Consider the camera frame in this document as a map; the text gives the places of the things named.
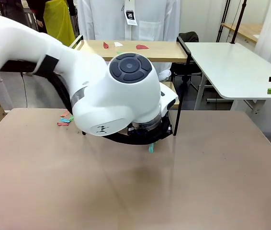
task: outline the wooden table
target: wooden table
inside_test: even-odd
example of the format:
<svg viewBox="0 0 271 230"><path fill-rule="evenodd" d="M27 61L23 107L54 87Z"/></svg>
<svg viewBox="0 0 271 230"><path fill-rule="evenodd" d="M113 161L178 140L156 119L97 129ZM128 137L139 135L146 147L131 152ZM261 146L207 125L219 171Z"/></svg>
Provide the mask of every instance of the wooden table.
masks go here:
<svg viewBox="0 0 271 230"><path fill-rule="evenodd" d="M108 49L103 48L103 43L109 45ZM120 42L123 46L115 47L114 42ZM136 45L145 45L149 49L136 49ZM77 50L86 50L102 56L105 61L117 56L117 52L138 53L151 62L177 62L186 63L187 55L177 42L147 42L147 41L102 41L102 40L82 40Z"/></svg>
<svg viewBox="0 0 271 230"><path fill-rule="evenodd" d="M271 144L244 113L182 111L151 154L63 111L0 122L0 230L271 230Z"/></svg>
<svg viewBox="0 0 271 230"><path fill-rule="evenodd" d="M232 23L222 23L222 26L235 31L236 30L236 24ZM254 35L260 35L262 30L263 24L261 23L247 23L247 24L241 24L239 27L238 34L245 37L246 39L249 39L250 41L257 43L258 38L254 37Z"/></svg>

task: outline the red paper piece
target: red paper piece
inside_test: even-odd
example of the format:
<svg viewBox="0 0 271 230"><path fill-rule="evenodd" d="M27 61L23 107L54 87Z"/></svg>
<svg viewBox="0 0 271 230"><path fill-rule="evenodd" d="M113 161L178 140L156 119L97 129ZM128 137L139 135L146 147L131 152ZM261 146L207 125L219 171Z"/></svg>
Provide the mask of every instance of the red paper piece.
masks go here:
<svg viewBox="0 0 271 230"><path fill-rule="evenodd" d="M67 115L69 115L69 111L66 110L62 115L60 115L60 117L65 117Z"/></svg>
<svg viewBox="0 0 271 230"><path fill-rule="evenodd" d="M68 126L68 123L60 123L60 122L57 122L57 126Z"/></svg>
<svg viewBox="0 0 271 230"><path fill-rule="evenodd" d="M149 48L145 45L137 45L136 49L149 49Z"/></svg>
<svg viewBox="0 0 271 230"><path fill-rule="evenodd" d="M107 49L107 48L109 48L109 45L107 43L103 42L103 48Z"/></svg>

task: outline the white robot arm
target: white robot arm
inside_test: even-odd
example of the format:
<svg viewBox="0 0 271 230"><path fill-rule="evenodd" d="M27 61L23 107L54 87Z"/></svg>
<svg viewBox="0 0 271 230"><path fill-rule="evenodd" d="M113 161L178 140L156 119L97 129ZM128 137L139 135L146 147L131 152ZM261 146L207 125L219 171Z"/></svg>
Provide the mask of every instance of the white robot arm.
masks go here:
<svg viewBox="0 0 271 230"><path fill-rule="evenodd" d="M11 60L19 62L12 68ZM58 77L52 81L61 83L55 88L61 98L69 97L65 104L83 132L126 144L149 144L169 135L167 112L178 97L139 54L121 54L106 65L96 54L0 16L0 69L21 72L20 61L34 63L33 73L49 81L50 73L62 76L67 91ZM116 134L126 127L130 137Z"/></svg>

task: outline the black strap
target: black strap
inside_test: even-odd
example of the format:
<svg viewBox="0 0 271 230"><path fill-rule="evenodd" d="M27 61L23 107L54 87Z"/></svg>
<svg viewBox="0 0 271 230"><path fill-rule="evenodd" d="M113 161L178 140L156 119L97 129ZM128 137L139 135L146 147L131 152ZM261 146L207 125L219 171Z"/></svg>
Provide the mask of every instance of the black strap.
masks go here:
<svg viewBox="0 0 271 230"><path fill-rule="evenodd" d="M34 71L36 63L30 61L9 60L0 69L0 72L23 72L31 73Z"/></svg>
<svg viewBox="0 0 271 230"><path fill-rule="evenodd" d="M38 76L41 76L41 75L46 75L46 74L53 73L58 61L59 60L54 58L54 57L51 57L49 55L45 55L39 69L34 74L38 75Z"/></svg>

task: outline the table surface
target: table surface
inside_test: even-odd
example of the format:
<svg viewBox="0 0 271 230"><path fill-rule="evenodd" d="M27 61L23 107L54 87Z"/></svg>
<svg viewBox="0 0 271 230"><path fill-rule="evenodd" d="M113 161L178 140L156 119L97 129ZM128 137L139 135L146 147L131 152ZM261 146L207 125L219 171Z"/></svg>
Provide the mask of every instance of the table surface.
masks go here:
<svg viewBox="0 0 271 230"><path fill-rule="evenodd" d="M103 43L109 45L108 49L103 48ZM123 44L121 47L115 47L114 42ZM145 45L149 49L136 49L136 45ZM117 56L117 52L138 53L151 62L177 62L185 63L187 55L179 43L176 42L159 42L159 41L101 41L101 40L83 40L76 47L78 50L86 50L102 56L106 61Z"/></svg>
<svg viewBox="0 0 271 230"><path fill-rule="evenodd" d="M244 113L182 111L151 154L63 112L0 122L0 230L271 230L271 144Z"/></svg>
<svg viewBox="0 0 271 230"><path fill-rule="evenodd" d="M231 28L232 31L235 31L237 24L222 23L222 26L227 29ZM239 27L238 34L249 39L250 41L257 43L258 38L254 37L254 35L260 35L262 27L263 27L262 23L244 23L244 24L242 23Z"/></svg>
<svg viewBox="0 0 271 230"><path fill-rule="evenodd" d="M225 99L271 99L271 63L239 43L186 43L197 65Z"/></svg>

